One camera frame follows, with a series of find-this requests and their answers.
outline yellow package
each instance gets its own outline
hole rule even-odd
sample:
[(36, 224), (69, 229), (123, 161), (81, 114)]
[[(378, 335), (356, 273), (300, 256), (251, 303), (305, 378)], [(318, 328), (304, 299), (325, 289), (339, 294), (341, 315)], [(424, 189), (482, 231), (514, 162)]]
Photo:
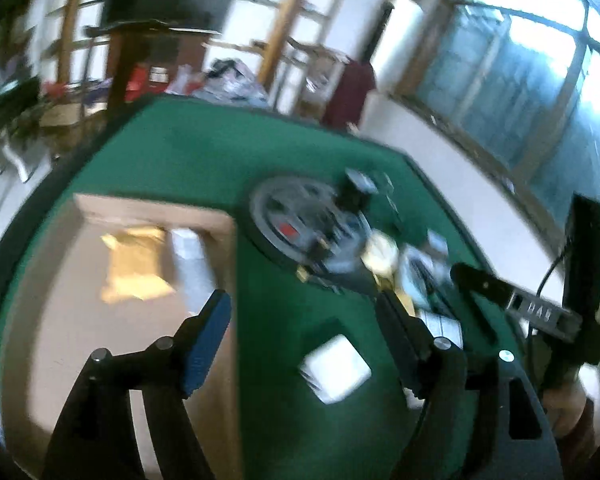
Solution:
[(173, 287), (162, 273), (165, 238), (164, 230), (156, 226), (131, 227), (115, 235), (104, 235), (102, 241), (109, 248), (109, 272), (102, 300), (151, 300), (171, 294)]

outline cable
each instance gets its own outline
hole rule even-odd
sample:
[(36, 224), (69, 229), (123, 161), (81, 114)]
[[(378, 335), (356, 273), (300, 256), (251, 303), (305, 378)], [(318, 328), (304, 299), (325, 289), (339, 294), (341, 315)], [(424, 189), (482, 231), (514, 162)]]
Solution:
[[(564, 257), (567, 255), (567, 252), (569, 251), (570, 248), (571, 248), (571, 244), (567, 240), (567, 243), (565, 243), (562, 251), (560, 252), (560, 254), (558, 254), (558, 257), (552, 262), (551, 266), (549, 266), (549, 269), (542, 277), (542, 281), (540, 282), (540, 285), (538, 286), (538, 290), (536, 291), (536, 296), (538, 298), (540, 297), (540, 294), (542, 293), (542, 290), (544, 289), (546, 282), (549, 280), (549, 277), (554, 273), (554, 270), (558, 266), (558, 264), (560, 264), (560, 262), (564, 260)], [(526, 369), (529, 371), (529, 380), (531, 380), (531, 384), (533, 384), (533, 386), (535, 387), (536, 386), (536, 370), (534, 368), (534, 346), (531, 344), (532, 332), (533, 332), (533, 327), (531, 326), (531, 323), (529, 323), (529, 328), (526, 331), (526, 343), (525, 343)]]

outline gray round object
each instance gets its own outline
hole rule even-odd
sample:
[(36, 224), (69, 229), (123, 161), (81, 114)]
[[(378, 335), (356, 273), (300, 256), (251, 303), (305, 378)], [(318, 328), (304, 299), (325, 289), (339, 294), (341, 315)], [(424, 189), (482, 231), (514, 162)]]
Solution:
[(275, 176), (251, 194), (249, 213), (256, 228), (276, 250), (303, 266), (315, 242), (335, 224), (331, 254), (324, 261), (327, 272), (353, 272), (360, 266), (371, 228), (365, 216), (340, 210), (336, 190), (329, 184), (302, 176)]
[(498, 357), (506, 363), (510, 363), (515, 359), (514, 355), (509, 350), (500, 350)]
[(439, 350), (449, 350), (451, 348), (451, 341), (446, 337), (437, 337), (433, 340), (433, 344)]
[(109, 350), (106, 348), (96, 348), (93, 352), (91, 352), (91, 359), (99, 363), (109, 354)]
[(168, 350), (173, 346), (173, 337), (168, 335), (163, 335), (160, 339), (155, 342), (155, 345), (160, 350)]

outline green table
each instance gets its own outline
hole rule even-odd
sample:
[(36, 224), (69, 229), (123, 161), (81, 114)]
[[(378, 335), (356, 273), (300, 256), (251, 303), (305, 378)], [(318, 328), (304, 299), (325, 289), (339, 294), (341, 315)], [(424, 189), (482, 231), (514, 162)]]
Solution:
[[(387, 148), (269, 114), (171, 96), (154, 99), (118, 133), (109, 132), (102, 139), (108, 136), (102, 148), (95, 141), (77, 155), (74, 166), (80, 158), (86, 163), (70, 184), (64, 181), (66, 188), (15, 267), (0, 310), (0, 334), (22, 270), (50, 220), (76, 192), (196, 204), (238, 216), (248, 189), (273, 173), (336, 182), (345, 168), (384, 171), (394, 183), (394, 200), (404, 218), (399, 242), (419, 245), (430, 228), (446, 238), (452, 262), (480, 266), (475, 247), (437, 192), (410, 161)], [(65, 179), (71, 175), (67, 167), (58, 169), (66, 173)], [(369, 217), (374, 227), (390, 228), (392, 216), (382, 201), (372, 204)], [(267, 260), (242, 229), (238, 229), (237, 265), (246, 478), (387, 478), (415, 421), (371, 301), (352, 292), (338, 296), (302, 284), (292, 272)], [(486, 302), (478, 306), (479, 312), (458, 311), (466, 346), (478, 354), (503, 348), (518, 354), (514, 333), (501, 311)], [(343, 402), (327, 406), (300, 377), (298, 364), (337, 333), (353, 343), (372, 377)], [(467, 393), (464, 423), (449, 430), (458, 443), (457, 453), (446, 458), (450, 469), (464, 457), (475, 403), (475, 396)]]

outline person's hand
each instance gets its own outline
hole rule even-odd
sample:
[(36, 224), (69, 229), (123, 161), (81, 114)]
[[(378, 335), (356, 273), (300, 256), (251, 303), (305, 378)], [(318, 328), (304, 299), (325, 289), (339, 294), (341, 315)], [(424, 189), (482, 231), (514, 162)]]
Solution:
[(573, 431), (586, 403), (587, 395), (578, 379), (544, 392), (542, 405), (555, 438), (562, 438)]

